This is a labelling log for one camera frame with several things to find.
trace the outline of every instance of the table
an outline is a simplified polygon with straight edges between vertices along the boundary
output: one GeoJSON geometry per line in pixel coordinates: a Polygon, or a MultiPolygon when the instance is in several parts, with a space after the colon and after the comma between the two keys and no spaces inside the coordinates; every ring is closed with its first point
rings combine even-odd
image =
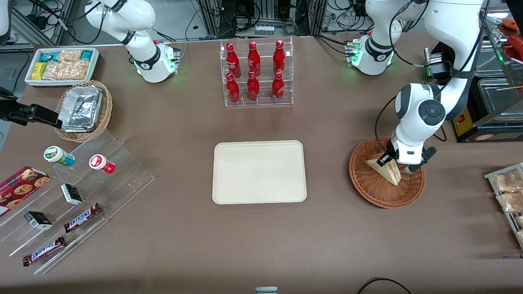
{"type": "MultiPolygon", "coordinates": [[[[354,36],[342,36],[351,40],[354,36]]],[[[521,162],[521,144],[457,144],[432,138],[421,198],[401,210],[359,196],[348,177],[353,148],[373,136],[381,107],[425,72],[394,59],[380,76],[348,69],[343,55],[314,38],[294,38],[292,108],[226,109],[219,41],[190,43],[181,73],[148,84],[123,46],[99,47],[95,77],[114,100],[109,129],[157,179],[114,219],[43,276],[0,252],[0,292],[356,293],[372,277],[412,293],[520,293],[521,261],[483,175],[521,162]],[[307,199],[302,203],[219,206],[211,199],[213,149],[220,142],[299,140],[307,199]]],[[[402,56],[422,62],[436,41],[406,33],[402,56]]],[[[23,102],[54,108],[62,88],[26,88],[23,102]]],[[[379,133],[398,119],[388,109],[379,133]]],[[[13,125],[0,153],[0,178],[27,164],[49,169],[52,128],[13,125]]]]}

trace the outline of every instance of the red bottle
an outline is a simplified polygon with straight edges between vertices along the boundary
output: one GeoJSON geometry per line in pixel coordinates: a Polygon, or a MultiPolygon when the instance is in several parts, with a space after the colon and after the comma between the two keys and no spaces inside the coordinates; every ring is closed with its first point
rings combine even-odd
{"type": "Polygon", "coordinates": [[[285,87],[285,83],[281,79],[281,71],[277,71],[274,75],[275,79],[272,82],[272,100],[276,103],[281,102],[283,99],[283,87],[285,87]]]}
{"type": "Polygon", "coordinates": [[[226,77],[227,84],[225,87],[227,88],[229,99],[232,104],[238,104],[240,103],[240,88],[238,87],[238,83],[234,80],[234,75],[232,73],[227,73],[226,77]]]}
{"type": "Polygon", "coordinates": [[[272,61],[274,62],[274,74],[276,74],[278,71],[283,72],[285,69],[285,52],[283,50],[282,40],[276,41],[276,51],[274,51],[272,61]]]}
{"type": "Polygon", "coordinates": [[[228,43],[225,47],[227,48],[227,67],[229,68],[229,72],[234,75],[234,78],[240,78],[240,76],[242,76],[240,59],[238,58],[238,54],[234,52],[234,45],[228,43]]]}
{"type": "Polygon", "coordinates": [[[247,88],[249,89],[249,99],[253,102],[258,101],[260,94],[260,83],[256,78],[254,71],[249,72],[249,80],[247,81],[247,88]]]}
{"type": "Polygon", "coordinates": [[[256,42],[249,42],[249,55],[247,56],[247,61],[249,63],[249,71],[254,71],[256,76],[262,74],[262,64],[260,62],[260,53],[256,49],[256,42]]]}

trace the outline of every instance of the snack box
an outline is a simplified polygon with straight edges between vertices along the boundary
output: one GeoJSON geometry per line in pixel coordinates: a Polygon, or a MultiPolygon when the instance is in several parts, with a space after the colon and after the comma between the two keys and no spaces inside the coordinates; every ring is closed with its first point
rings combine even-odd
{"type": "Polygon", "coordinates": [[[0,183],[0,217],[15,208],[22,200],[47,184],[49,176],[36,168],[24,166],[0,183]]]}
{"type": "Polygon", "coordinates": [[[95,71],[96,62],[98,61],[99,52],[94,47],[62,47],[62,48],[45,48],[45,49],[38,49],[35,51],[35,54],[33,56],[33,59],[31,61],[31,65],[29,66],[29,69],[27,70],[25,81],[28,85],[33,87],[60,87],[60,86],[71,86],[76,85],[83,82],[88,82],[91,80],[91,77],[93,76],[93,73],[95,71]],[[61,50],[82,50],[82,51],[92,51],[93,55],[91,55],[91,59],[89,61],[89,67],[87,68],[87,74],[85,75],[85,78],[83,80],[60,80],[60,81],[53,81],[53,80],[33,80],[32,79],[32,73],[35,69],[35,66],[38,62],[40,62],[40,58],[43,54],[51,53],[51,52],[57,52],[61,50]]]}

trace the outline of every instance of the beige tray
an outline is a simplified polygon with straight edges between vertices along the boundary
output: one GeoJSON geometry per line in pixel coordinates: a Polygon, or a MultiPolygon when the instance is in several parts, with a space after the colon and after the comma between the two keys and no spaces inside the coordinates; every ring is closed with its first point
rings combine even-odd
{"type": "Polygon", "coordinates": [[[299,141],[220,143],[214,148],[216,204],[302,202],[306,197],[299,141]]]}

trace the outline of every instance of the cookie box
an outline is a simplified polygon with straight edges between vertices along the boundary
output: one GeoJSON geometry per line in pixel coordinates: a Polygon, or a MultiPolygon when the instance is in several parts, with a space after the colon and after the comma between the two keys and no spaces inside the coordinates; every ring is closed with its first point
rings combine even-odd
{"type": "Polygon", "coordinates": [[[24,166],[0,183],[0,217],[15,208],[22,200],[47,184],[49,176],[36,168],[24,166]]]}

